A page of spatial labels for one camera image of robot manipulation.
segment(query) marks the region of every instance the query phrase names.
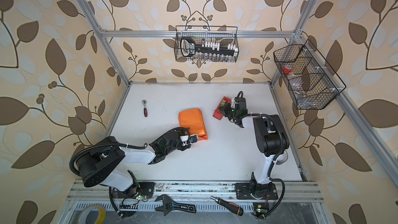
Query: black mesh basket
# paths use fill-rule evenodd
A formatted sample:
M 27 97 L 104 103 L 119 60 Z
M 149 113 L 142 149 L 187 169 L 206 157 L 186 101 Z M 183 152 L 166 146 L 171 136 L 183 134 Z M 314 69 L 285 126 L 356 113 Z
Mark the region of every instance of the black mesh basket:
M 346 85 L 325 59 L 320 65 L 311 54 L 312 46 L 292 44 L 276 50 L 274 60 L 297 109 L 324 109 Z M 336 85 L 325 70 L 336 75 L 341 85 Z
M 237 27 L 231 26 L 176 26 L 176 61 L 236 62 L 239 54 L 237 31 Z M 186 46 L 183 40 L 194 44 Z

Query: black mounting plate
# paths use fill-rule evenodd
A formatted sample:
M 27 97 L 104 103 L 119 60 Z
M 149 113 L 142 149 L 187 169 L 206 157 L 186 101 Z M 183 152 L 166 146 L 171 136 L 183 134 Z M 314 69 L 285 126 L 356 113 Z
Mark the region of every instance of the black mounting plate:
M 266 200 L 267 196 L 261 199 L 256 199 L 251 196 L 251 189 L 249 183 L 235 183 L 236 198 L 238 200 Z M 268 193 L 268 200 L 277 200 L 278 194 L 276 192 L 275 184 L 272 184 L 272 190 Z
M 153 195 L 153 191 L 155 188 L 155 183 L 154 182 L 141 182 L 140 183 L 140 187 L 142 189 L 142 194 L 141 195 L 146 195 L 148 197 Z M 117 191 L 117 197 L 116 198 L 120 198 L 123 199 L 123 195 L 122 192 Z

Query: screwdriver handle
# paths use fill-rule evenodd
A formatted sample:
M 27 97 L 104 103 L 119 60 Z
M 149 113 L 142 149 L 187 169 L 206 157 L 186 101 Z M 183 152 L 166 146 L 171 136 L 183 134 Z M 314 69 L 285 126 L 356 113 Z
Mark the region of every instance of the screwdriver handle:
M 243 215 L 243 209 L 232 202 L 227 202 L 222 200 L 221 198 L 218 198 L 217 203 L 220 204 L 221 206 L 226 207 L 229 211 L 231 211 L 234 214 L 237 214 L 239 216 Z

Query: orange package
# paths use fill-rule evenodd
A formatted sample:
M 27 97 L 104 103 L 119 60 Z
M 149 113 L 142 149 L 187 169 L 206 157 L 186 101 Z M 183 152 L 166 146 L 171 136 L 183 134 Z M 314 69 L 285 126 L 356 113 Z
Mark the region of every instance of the orange package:
M 207 132 L 201 110 L 195 108 L 180 112 L 178 114 L 178 122 L 180 122 L 181 127 L 189 128 L 190 134 L 197 134 L 199 140 L 207 140 Z

